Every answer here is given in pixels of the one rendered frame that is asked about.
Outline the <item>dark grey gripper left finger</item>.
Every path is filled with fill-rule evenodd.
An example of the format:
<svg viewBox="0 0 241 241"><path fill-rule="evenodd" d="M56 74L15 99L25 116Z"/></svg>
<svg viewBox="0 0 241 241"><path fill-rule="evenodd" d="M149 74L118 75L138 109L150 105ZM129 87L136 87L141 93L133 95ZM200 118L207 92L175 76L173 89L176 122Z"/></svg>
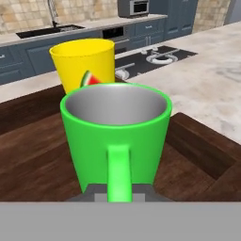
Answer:
<svg viewBox="0 0 241 241"><path fill-rule="evenodd" d="M107 202L107 187L101 184L88 185L84 193L70 198L69 201Z"/></svg>

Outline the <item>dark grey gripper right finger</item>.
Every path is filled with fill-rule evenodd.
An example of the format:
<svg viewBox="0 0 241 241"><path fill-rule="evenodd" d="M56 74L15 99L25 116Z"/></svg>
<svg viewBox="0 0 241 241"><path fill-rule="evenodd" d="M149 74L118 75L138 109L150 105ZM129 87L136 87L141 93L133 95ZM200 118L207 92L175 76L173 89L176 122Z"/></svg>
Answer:
<svg viewBox="0 0 241 241"><path fill-rule="evenodd" d="M133 202L169 201L168 198L156 193L152 185L134 184L132 186Z"/></svg>

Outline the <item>green mug with grey inside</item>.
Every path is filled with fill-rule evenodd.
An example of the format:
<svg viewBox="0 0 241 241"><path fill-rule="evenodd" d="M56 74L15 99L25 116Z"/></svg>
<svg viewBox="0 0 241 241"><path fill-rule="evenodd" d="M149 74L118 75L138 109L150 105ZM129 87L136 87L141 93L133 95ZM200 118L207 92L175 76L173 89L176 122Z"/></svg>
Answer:
<svg viewBox="0 0 241 241"><path fill-rule="evenodd" d="M151 185L171 110L167 94L139 84L97 84L67 94L60 112L81 188L105 185L109 202L131 202L133 185Z"/></svg>

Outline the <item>dark brown wooden tray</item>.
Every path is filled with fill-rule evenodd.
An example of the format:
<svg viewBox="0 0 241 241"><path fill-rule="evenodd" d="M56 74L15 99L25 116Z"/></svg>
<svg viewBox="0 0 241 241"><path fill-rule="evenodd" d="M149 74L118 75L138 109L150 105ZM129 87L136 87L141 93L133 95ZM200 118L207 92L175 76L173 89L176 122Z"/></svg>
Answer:
<svg viewBox="0 0 241 241"><path fill-rule="evenodd" d="M0 201L81 193L59 113L63 96L57 86L0 104ZM174 201L241 201L241 145L179 112L153 187Z"/></svg>

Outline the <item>yellow cup with watermelon print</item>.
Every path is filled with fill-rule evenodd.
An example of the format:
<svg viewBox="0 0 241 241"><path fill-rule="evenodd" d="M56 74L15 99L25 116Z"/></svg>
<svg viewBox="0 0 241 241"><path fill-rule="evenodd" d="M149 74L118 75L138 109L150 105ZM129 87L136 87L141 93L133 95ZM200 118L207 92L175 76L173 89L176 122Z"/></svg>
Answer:
<svg viewBox="0 0 241 241"><path fill-rule="evenodd" d="M112 40L70 40L53 46L49 53L66 93L81 86L86 71L104 83L115 81L115 43Z"/></svg>

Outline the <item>black hob with white rings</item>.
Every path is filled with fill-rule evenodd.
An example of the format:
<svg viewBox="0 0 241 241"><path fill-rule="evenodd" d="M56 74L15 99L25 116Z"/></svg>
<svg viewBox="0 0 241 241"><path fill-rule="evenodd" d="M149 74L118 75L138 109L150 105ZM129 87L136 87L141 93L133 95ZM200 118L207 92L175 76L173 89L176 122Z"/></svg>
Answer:
<svg viewBox="0 0 241 241"><path fill-rule="evenodd" d="M196 53L169 46L154 46L115 60L115 75L121 81L195 56Z"/></svg>

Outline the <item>blue base cupboard run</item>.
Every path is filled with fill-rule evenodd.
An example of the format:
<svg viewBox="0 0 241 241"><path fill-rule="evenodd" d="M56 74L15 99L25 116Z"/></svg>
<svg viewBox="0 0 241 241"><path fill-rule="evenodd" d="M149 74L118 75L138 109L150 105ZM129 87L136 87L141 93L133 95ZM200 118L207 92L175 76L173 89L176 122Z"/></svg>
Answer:
<svg viewBox="0 0 241 241"><path fill-rule="evenodd" d="M11 45L0 46L0 85L28 77L53 72L56 67L49 49L61 42L100 38L99 30L61 34L52 38L30 38Z"/></svg>
<svg viewBox="0 0 241 241"><path fill-rule="evenodd" d="M164 40L165 19L156 19L134 24L129 49L138 49Z"/></svg>

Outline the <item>black and steel oven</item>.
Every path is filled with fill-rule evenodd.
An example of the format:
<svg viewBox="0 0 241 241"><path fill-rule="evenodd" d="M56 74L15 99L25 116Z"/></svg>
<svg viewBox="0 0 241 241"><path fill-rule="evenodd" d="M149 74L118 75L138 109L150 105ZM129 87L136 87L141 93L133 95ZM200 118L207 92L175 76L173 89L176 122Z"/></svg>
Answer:
<svg viewBox="0 0 241 241"><path fill-rule="evenodd" d="M126 26L116 26L102 30L102 38L115 42L115 53L120 54L127 51L129 45L128 28Z"/></svg>

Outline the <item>black sink basin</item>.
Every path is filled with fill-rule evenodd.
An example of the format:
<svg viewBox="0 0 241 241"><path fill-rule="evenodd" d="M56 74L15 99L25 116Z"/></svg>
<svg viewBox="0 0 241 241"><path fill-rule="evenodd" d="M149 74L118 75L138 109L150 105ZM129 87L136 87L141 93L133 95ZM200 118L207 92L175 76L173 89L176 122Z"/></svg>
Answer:
<svg viewBox="0 0 241 241"><path fill-rule="evenodd" d="M55 34L55 33L60 33L60 32L68 32L68 31L74 31L77 29L84 29L84 28L85 28L84 26L68 24L68 25L61 25L61 26L56 26L56 27L48 27L48 28L18 32L18 33L16 33L16 35L20 39L28 39L28 38L33 38L33 37L37 37L37 36L45 36L45 35L50 35L50 34Z"/></svg>

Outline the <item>blue tall cupboard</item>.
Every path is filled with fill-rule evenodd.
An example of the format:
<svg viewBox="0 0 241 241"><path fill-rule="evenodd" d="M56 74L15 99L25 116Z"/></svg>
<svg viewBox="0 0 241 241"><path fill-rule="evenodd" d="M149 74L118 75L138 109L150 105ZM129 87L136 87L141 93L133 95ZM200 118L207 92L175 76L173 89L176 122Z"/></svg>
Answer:
<svg viewBox="0 0 241 241"><path fill-rule="evenodd" d="M150 0L150 13L167 15L164 40L192 33L198 0Z"/></svg>

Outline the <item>grey microwave oven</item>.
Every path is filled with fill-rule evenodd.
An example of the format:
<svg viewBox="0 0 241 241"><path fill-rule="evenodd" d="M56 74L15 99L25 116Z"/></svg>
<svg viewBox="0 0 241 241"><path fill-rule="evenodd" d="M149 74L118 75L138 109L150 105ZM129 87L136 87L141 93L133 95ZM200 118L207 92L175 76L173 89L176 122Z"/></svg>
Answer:
<svg viewBox="0 0 241 241"><path fill-rule="evenodd" d="M118 16L134 18L149 15L149 0L118 0Z"/></svg>

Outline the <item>silver tap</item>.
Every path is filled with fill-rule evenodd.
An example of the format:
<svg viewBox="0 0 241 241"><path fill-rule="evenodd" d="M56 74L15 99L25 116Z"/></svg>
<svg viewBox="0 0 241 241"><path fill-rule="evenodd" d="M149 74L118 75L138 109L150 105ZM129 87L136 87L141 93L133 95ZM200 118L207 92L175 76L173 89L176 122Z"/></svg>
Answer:
<svg viewBox="0 0 241 241"><path fill-rule="evenodd" d="M54 0L47 0L47 5L49 8L52 25L53 25L53 27L57 27L58 22L56 21L57 13L56 13L56 7L55 7Z"/></svg>

